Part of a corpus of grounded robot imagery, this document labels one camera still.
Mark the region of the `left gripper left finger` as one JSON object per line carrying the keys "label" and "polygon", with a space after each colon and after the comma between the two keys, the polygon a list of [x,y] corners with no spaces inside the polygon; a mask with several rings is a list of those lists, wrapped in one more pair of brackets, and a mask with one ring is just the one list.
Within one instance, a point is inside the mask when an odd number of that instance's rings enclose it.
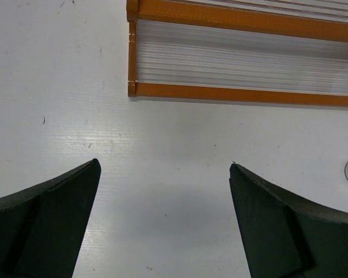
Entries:
{"label": "left gripper left finger", "polygon": [[92,159],[0,197],[0,277],[73,276],[100,175]]}

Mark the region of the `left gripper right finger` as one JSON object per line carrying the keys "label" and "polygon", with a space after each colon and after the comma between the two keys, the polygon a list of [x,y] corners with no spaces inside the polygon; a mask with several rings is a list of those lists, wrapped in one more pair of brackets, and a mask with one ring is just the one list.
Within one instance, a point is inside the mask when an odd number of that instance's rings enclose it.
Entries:
{"label": "left gripper right finger", "polygon": [[348,213],[240,164],[231,165],[229,182],[251,277],[348,277]]}

